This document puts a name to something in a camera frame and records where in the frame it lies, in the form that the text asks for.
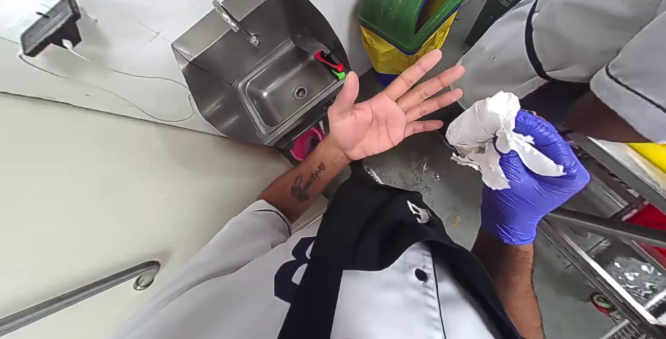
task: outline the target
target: sink basin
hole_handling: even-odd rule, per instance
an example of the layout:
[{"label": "sink basin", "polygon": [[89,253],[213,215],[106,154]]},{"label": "sink basin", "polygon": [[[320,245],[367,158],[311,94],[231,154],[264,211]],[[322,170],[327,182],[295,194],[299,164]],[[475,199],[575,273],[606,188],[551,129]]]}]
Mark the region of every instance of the sink basin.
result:
[{"label": "sink basin", "polygon": [[258,125],[268,132],[337,82],[311,54],[287,40],[238,83]]},{"label": "sink basin", "polygon": [[294,41],[326,46],[348,60],[337,35],[308,0],[222,0],[258,46],[211,10],[172,45],[201,115],[225,136],[286,146],[326,115],[338,80]]}]

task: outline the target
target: jacket button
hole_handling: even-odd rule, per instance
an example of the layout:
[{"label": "jacket button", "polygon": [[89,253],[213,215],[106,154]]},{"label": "jacket button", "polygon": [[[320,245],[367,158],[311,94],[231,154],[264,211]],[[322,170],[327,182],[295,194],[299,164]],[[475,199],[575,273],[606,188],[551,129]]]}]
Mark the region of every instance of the jacket button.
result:
[{"label": "jacket button", "polygon": [[420,280],[421,282],[428,281],[428,275],[421,269],[414,270],[414,275],[416,276],[416,279]]}]

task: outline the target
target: tattoo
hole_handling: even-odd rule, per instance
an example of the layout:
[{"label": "tattoo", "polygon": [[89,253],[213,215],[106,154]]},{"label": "tattoo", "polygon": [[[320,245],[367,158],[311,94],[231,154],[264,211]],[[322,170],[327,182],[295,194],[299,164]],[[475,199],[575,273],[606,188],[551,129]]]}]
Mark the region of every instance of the tattoo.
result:
[{"label": "tattoo", "polygon": [[326,165],[324,163],[320,163],[319,166],[317,167],[317,171],[313,171],[310,173],[310,178],[308,181],[306,181],[302,186],[301,184],[303,183],[303,175],[296,176],[296,179],[294,181],[294,185],[292,186],[292,196],[294,196],[298,201],[300,202],[305,202],[310,199],[310,194],[308,193],[308,190],[312,186],[312,183],[314,183],[315,180],[319,180],[319,174],[326,169]]}]

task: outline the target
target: floor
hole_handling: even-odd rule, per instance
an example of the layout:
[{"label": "floor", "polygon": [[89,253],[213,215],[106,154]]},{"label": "floor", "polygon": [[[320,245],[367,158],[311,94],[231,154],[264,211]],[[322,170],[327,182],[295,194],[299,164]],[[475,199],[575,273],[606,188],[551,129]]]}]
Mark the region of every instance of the floor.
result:
[{"label": "floor", "polygon": [[[464,0],[442,51],[442,61],[424,78],[428,79],[449,68],[469,48],[465,40],[485,0]],[[372,71],[361,79],[360,100],[382,90]],[[452,105],[432,115],[451,121],[462,109]],[[441,134],[417,134],[397,147],[366,158],[387,184],[418,190],[445,224],[448,234],[466,248],[471,248],[478,232],[481,202],[480,175],[471,168],[459,166],[451,159],[452,150]],[[537,238],[534,286],[539,298],[548,338],[594,339],[602,337],[614,324],[599,313],[588,297],[595,290],[582,274],[548,240]]]}]

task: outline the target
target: gloved hand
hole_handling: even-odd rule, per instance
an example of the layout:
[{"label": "gloved hand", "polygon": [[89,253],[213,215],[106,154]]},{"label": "gloved hand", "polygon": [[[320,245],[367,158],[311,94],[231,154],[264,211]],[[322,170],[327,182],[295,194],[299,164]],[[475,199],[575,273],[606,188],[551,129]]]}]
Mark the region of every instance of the gloved hand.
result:
[{"label": "gloved hand", "polygon": [[536,237],[539,221],[582,190],[589,181],[589,173],[555,127],[543,118],[520,110],[514,131],[532,136],[536,149],[564,166],[566,173],[538,175],[527,169],[512,150],[499,160],[510,188],[492,190],[484,185],[481,227],[506,244],[529,244]]}]

